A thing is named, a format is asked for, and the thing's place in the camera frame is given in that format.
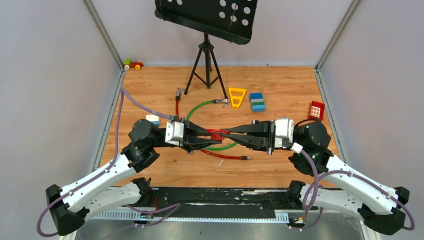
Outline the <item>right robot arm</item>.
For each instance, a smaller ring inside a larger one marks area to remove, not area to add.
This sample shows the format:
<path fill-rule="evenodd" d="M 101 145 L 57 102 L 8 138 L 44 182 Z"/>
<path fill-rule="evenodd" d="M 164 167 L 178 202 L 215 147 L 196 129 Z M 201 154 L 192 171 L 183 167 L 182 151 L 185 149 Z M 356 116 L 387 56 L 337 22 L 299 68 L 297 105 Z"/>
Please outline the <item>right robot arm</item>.
<path fill-rule="evenodd" d="M 254 151 L 272 154 L 291 151 L 289 161 L 302 174 L 313 177 L 307 184 L 293 180 L 285 193 L 292 209 L 313 207 L 351 215 L 371 230 L 391 236 L 405 229 L 412 214 L 406 208 L 410 191 L 389 187 L 355 170 L 332 153 L 331 137 L 318 118 L 295 123 L 290 118 L 258 121 L 226 128 L 223 137 Z"/>

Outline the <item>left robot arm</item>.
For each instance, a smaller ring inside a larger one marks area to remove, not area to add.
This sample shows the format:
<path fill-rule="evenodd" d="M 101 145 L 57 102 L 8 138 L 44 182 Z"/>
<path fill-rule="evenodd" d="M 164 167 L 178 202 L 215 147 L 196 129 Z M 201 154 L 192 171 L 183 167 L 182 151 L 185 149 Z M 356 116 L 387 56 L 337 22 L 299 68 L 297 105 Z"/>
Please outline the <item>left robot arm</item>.
<path fill-rule="evenodd" d="M 68 185 L 53 184 L 45 190 L 48 206 L 43 214 L 50 213 L 56 232 L 43 233 L 39 219 L 36 226 L 39 235 L 71 234 L 92 217 L 119 206 L 135 203 L 149 206 L 153 193 L 144 178 L 134 179 L 117 190 L 108 188 L 148 168 L 160 156 L 157 148 L 178 147 L 192 153 L 222 142 L 213 131 L 187 120 L 158 127 L 147 119 L 140 119 L 128 136 L 130 143 L 108 163 Z"/>

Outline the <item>red padlock with thin cable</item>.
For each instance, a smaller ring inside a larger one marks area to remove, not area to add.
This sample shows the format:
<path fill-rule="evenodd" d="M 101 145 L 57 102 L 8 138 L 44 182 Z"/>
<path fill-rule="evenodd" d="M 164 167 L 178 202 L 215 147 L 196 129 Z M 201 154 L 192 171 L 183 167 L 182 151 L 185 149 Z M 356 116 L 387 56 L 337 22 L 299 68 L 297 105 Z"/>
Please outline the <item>red padlock with thin cable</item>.
<path fill-rule="evenodd" d="M 214 128 L 208 128 L 206 129 L 208 133 L 211 135 L 212 140 L 216 141 L 223 141 L 225 139 L 224 134 L 230 134 L 230 131 L 224 130 L 224 129 L 214 129 Z"/>

